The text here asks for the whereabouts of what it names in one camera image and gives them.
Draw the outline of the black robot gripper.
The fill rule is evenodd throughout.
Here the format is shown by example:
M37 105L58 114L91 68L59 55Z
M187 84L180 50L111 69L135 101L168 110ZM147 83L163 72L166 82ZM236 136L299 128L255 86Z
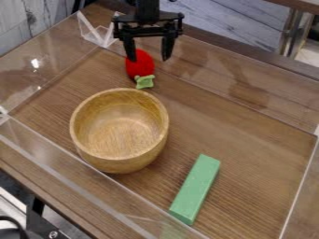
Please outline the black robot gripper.
M138 60L136 37L162 36L162 59L167 61L171 58L176 38L183 34L183 19L184 15L180 12L162 12L154 21L140 21L134 14L112 18L114 37L122 40L131 62Z

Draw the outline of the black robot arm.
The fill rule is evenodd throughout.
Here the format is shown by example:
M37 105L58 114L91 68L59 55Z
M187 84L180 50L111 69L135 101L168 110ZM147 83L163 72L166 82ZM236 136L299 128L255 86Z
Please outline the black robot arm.
M182 12L160 10L160 0L134 0L135 12L112 18L114 37L123 42L130 61L138 60L135 39L162 37L160 56L164 61L171 58L175 42L183 34Z

